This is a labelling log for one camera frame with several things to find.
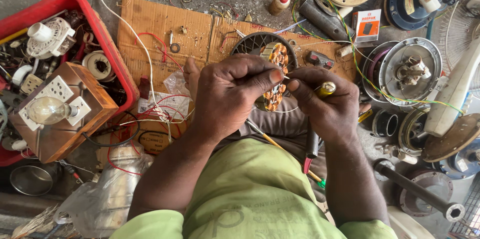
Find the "cardboard sheet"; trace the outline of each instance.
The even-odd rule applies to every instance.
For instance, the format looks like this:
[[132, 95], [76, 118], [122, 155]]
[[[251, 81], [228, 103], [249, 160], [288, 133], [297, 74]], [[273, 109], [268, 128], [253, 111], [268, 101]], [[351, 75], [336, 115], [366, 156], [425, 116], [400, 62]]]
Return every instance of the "cardboard sheet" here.
[[[128, 0], [122, 0], [123, 5], [127, 2]], [[193, 57], [199, 68], [203, 68], [210, 63], [217, 63], [230, 55], [232, 48], [240, 40], [240, 37], [237, 34], [229, 34], [228, 36], [238, 38], [227, 39], [223, 47], [223, 52], [220, 52], [223, 37], [227, 32], [237, 29], [248, 35], [259, 31], [277, 31], [273, 28], [248, 22], [230, 19], [224, 19], [222, 21], [221, 17], [213, 17], [208, 14], [144, 0], [131, 0], [128, 6], [121, 9], [121, 16], [138, 34], [148, 32], [158, 36], [159, 39], [165, 42], [168, 54], [181, 66], [184, 65], [188, 57]], [[187, 28], [187, 34], [180, 32], [181, 26]], [[170, 51], [170, 30], [174, 33], [173, 43], [177, 43], [180, 46], [178, 53], [172, 53]], [[309, 51], [320, 52], [329, 58], [335, 58], [335, 51], [340, 48], [340, 45], [336, 43], [321, 43], [320, 39], [308, 35], [290, 32], [284, 32], [280, 35], [286, 40], [293, 39], [297, 42], [297, 46], [293, 48], [297, 55], [299, 67], [308, 65], [303, 58], [307, 56]], [[145, 50], [139, 43], [135, 45], [135, 36], [121, 21], [118, 23], [117, 37], [118, 50], [122, 54], [123, 60], [133, 76], [135, 83], [139, 85], [142, 75], [150, 77], [150, 66]], [[177, 71], [179, 69], [178, 66], [169, 58], [167, 58], [165, 62], [162, 62], [162, 53], [156, 47], [163, 50], [165, 50], [165, 48], [154, 36], [141, 35], [140, 39], [150, 52], [153, 64], [154, 90], [156, 92], [168, 93], [163, 85], [163, 80], [174, 71]], [[337, 60], [331, 71], [351, 81], [356, 75], [355, 65], [351, 56]], [[132, 108], [131, 112], [135, 114], [137, 106]], [[192, 108], [193, 104], [190, 103], [189, 111], [191, 111]], [[179, 132], [183, 133], [185, 131], [187, 124], [188, 122], [186, 124], [171, 125], [172, 135], [178, 137]], [[165, 124], [160, 124], [159, 122], [141, 122], [140, 133], [146, 130], [167, 132]], [[142, 136], [140, 142], [145, 146], [147, 151], [160, 152], [168, 145], [168, 138], [165, 134], [146, 133]]]

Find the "ceiling fan motor housing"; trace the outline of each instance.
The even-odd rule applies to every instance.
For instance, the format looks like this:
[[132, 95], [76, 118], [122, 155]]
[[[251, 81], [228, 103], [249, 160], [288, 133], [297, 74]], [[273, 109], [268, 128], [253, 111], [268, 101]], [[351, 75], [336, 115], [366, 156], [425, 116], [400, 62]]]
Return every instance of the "ceiling fan motor housing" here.
[[404, 31], [426, 26], [437, 13], [436, 11], [429, 13], [420, 0], [385, 0], [384, 7], [388, 22]]

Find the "clear plastic bag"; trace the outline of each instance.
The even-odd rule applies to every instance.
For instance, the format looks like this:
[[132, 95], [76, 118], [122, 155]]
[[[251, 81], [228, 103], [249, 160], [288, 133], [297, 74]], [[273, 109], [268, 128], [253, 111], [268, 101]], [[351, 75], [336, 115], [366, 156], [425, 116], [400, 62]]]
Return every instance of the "clear plastic bag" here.
[[168, 76], [164, 81], [166, 89], [169, 94], [181, 94], [190, 96], [190, 91], [185, 87], [185, 78], [183, 72], [177, 70]]
[[[153, 162], [153, 157], [144, 153], [144, 147], [130, 142], [110, 150], [110, 161], [117, 167], [143, 174]], [[114, 168], [110, 163], [98, 183], [86, 182], [72, 193], [54, 215], [58, 224], [73, 223], [85, 238], [108, 237], [127, 222], [135, 187], [140, 175]], [[69, 218], [59, 217], [66, 212]]]

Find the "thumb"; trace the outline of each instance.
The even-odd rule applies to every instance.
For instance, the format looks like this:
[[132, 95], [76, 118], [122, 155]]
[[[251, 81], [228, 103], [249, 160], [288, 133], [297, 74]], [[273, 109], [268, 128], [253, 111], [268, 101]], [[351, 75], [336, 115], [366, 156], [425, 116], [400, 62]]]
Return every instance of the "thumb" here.
[[257, 99], [282, 80], [283, 72], [278, 69], [272, 69], [253, 76], [245, 84], [237, 88], [243, 91], [247, 97]]
[[291, 79], [287, 82], [286, 88], [297, 99], [298, 106], [305, 115], [315, 114], [319, 108], [324, 108], [326, 104], [315, 95], [314, 90], [306, 83], [297, 79]]

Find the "green shirt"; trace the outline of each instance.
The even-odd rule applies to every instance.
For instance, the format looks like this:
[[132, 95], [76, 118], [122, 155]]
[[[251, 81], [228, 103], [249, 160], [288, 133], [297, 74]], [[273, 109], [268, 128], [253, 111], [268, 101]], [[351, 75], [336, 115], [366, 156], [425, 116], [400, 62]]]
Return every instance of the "green shirt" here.
[[315, 202], [308, 178], [293, 157], [273, 145], [242, 139], [208, 160], [185, 215], [147, 212], [111, 239], [397, 238], [379, 220], [336, 228]]

